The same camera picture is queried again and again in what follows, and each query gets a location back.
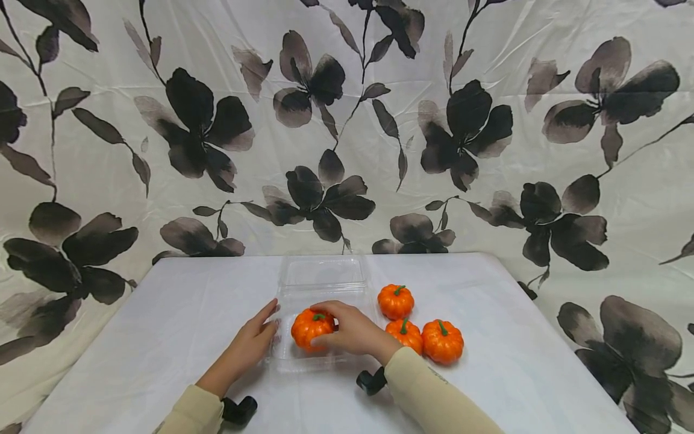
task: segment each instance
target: hand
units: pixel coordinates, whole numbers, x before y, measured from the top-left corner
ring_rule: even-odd
[[[277,321],[266,321],[279,309],[277,299],[272,299],[249,319],[196,385],[223,398],[229,387],[265,356],[277,331]]]
[[[337,318],[339,331],[321,335],[311,341],[312,347],[330,347],[351,354],[369,354],[388,365],[391,357],[403,345],[374,324],[361,310],[341,301],[314,304],[311,310],[322,310]]]

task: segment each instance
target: left hand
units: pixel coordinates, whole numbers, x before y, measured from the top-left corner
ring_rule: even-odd
[[[248,320],[196,385],[223,398],[229,387],[265,356],[278,327],[276,321],[267,319],[279,308],[277,299],[272,299]]]

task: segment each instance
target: black clamp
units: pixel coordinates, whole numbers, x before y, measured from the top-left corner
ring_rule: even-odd
[[[388,383],[385,370],[386,369],[381,366],[374,375],[371,375],[369,371],[362,371],[357,377],[357,385],[361,387],[367,395],[372,397]]]
[[[258,402],[253,397],[245,397],[240,404],[229,398],[224,398],[221,402],[224,404],[221,418],[236,426],[245,426],[258,409]]]

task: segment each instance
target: clear plastic container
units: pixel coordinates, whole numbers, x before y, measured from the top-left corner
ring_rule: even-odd
[[[294,342],[291,326],[304,309],[325,300],[338,300],[358,307],[378,320],[376,294],[369,288],[359,256],[287,256],[282,261],[277,299],[281,309],[273,319],[280,327],[270,348],[269,363],[280,372],[329,369],[356,359],[348,353],[325,350],[307,353]]]

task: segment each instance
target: small pumpkin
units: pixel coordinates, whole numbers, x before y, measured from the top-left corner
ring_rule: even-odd
[[[291,336],[296,345],[309,353],[325,349],[324,347],[311,347],[311,341],[314,337],[334,331],[335,317],[327,312],[317,312],[311,309],[304,309],[291,326]]]
[[[378,294],[378,305],[383,315],[395,321],[412,313],[414,298],[404,285],[388,285]]]
[[[451,365],[463,355],[463,335],[448,321],[428,322],[422,329],[422,338],[424,354],[436,363]]]
[[[419,327],[409,322],[409,318],[392,321],[386,326],[386,332],[393,335],[401,344],[410,347],[420,356],[422,355],[423,341]]]

